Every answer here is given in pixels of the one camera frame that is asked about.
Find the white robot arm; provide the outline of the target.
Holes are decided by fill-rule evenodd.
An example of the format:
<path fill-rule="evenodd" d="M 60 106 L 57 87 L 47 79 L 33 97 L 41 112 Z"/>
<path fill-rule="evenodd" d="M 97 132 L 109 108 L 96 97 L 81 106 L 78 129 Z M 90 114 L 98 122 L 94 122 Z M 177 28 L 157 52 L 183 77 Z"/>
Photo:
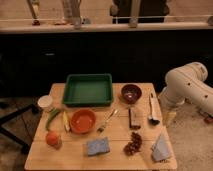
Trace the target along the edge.
<path fill-rule="evenodd" d="M 213 117 L 213 88 L 204 83 L 207 76 L 207 68 L 200 62 L 168 71 L 165 75 L 166 86 L 159 95 L 161 108 L 173 110 L 188 99 Z"/>

